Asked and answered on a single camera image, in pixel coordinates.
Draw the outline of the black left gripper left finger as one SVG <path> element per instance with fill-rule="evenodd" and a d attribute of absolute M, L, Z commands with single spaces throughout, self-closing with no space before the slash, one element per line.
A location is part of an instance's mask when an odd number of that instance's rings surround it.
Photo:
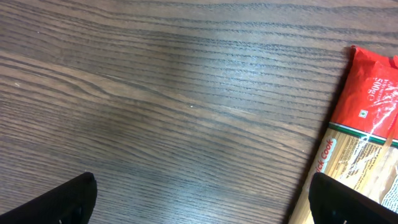
<path fill-rule="evenodd" d="M 87 224 L 97 198 L 91 172 L 68 182 L 1 215 L 1 224 Z"/>

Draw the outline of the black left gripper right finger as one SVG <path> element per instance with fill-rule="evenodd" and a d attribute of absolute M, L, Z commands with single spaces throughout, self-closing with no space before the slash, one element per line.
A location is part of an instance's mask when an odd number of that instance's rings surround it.
<path fill-rule="evenodd" d="M 308 199 L 315 224 L 397 224 L 397 213 L 317 172 Z"/>

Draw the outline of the spaghetti pack orange ends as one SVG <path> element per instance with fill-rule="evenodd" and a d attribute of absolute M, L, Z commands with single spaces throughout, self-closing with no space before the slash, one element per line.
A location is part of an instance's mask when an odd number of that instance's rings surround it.
<path fill-rule="evenodd" d="M 323 173 L 397 212 L 397 57 L 351 47 L 351 65 L 289 223 L 313 223 L 308 195 Z"/>

